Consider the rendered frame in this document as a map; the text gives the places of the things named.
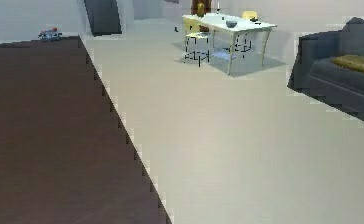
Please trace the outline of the mustard yellow cushion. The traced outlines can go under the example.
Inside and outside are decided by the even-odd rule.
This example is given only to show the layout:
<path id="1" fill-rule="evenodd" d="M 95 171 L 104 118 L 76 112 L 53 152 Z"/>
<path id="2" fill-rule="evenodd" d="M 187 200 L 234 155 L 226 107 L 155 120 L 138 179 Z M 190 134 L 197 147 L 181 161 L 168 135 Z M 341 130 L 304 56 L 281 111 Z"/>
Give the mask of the mustard yellow cushion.
<path id="1" fill-rule="evenodd" d="M 343 55 L 333 58 L 332 62 L 340 67 L 364 73 L 364 56 Z"/>

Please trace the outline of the small blue red toy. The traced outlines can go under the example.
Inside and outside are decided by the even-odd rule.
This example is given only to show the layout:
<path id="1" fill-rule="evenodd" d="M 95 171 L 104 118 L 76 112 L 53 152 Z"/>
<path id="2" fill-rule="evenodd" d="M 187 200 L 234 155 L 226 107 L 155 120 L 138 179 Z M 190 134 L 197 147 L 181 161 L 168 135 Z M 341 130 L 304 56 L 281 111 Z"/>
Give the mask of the small blue red toy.
<path id="1" fill-rule="evenodd" d="M 59 41 L 62 38 L 62 33 L 54 27 L 50 30 L 42 30 L 39 33 L 38 38 L 43 42 Z"/>

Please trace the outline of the dark grey sofa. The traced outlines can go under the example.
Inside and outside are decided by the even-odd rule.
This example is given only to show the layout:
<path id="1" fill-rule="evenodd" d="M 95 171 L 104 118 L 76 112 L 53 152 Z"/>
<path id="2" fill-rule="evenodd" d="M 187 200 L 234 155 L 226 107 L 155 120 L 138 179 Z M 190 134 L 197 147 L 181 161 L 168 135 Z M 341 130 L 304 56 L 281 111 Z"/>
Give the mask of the dark grey sofa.
<path id="1" fill-rule="evenodd" d="M 364 57 L 364 19 L 353 17 L 342 29 L 301 36 L 287 87 L 364 121 L 364 72 L 333 62 Z"/>

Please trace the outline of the dark grey door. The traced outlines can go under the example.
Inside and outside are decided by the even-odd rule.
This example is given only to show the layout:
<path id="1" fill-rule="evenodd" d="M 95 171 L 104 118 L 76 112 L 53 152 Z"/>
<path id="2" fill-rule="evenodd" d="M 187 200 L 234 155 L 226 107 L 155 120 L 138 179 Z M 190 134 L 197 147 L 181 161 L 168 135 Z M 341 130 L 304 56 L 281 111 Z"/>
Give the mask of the dark grey door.
<path id="1" fill-rule="evenodd" d="M 83 0 L 93 36 L 121 34 L 116 0 Z"/>

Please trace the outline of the yellow chair black legs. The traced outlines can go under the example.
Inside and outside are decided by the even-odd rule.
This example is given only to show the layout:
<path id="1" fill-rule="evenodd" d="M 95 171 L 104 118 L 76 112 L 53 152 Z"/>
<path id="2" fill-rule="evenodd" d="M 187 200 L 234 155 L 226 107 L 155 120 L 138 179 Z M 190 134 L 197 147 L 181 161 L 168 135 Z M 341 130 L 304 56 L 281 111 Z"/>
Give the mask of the yellow chair black legs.
<path id="1" fill-rule="evenodd" d="M 210 61 L 210 48 L 208 32 L 202 32 L 200 24 L 190 18 L 183 18 L 183 27 L 185 31 L 184 40 L 184 60 L 194 60 L 201 66 L 201 62 L 206 60 Z M 199 41 L 202 40 L 206 43 L 204 49 L 200 49 Z"/>
<path id="2" fill-rule="evenodd" d="M 258 18 L 258 14 L 256 11 L 247 10 L 242 14 L 242 18 L 249 20 L 252 17 Z M 235 50 L 239 51 L 242 54 L 242 57 L 245 57 L 245 53 L 252 49 L 252 41 L 247 33 L 238 35 L 236 38 Z"/>

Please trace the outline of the white dining table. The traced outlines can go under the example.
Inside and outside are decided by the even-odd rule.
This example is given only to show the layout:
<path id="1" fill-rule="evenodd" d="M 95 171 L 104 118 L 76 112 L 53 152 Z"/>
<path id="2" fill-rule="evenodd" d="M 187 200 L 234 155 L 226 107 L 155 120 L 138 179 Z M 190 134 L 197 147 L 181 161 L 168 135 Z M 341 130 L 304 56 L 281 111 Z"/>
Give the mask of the white dining table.
<path id="1" fill-rule="evenodd" d="M 265 49 L 270 36 L 271 31 L 276 28 L 275 24 L 266 23 L 259 21 L 260 24 L 252 23 L 249 20 L 243 19 L 238 16 L 231 16 L 227 14 L 216 14 L 207 13 L 203 17 L 198 17 L 197 15 L 183 15 L 182 18 L 190 18 L 196 20 L 201 27 L 207 27 L 209 29 L 210 37 L 212 38 L 211 44 L 212 48 L 215 48 L 215 35 L 217 32 L 226 33 L 229 36 L 229 46 L 230 51 L 228 55 L 228 67 L 227 74 L 231 74 L 232 64 L 234 60 L 235 44 L 238 35 L 244 33 L 252 32 L 262 32 L 264 38 L 261 44 L 261 64 L 264 64 Z M 226 21 L 237 21 L 237 26 L 234 28 L 228 28 L 226 26 Z"/>

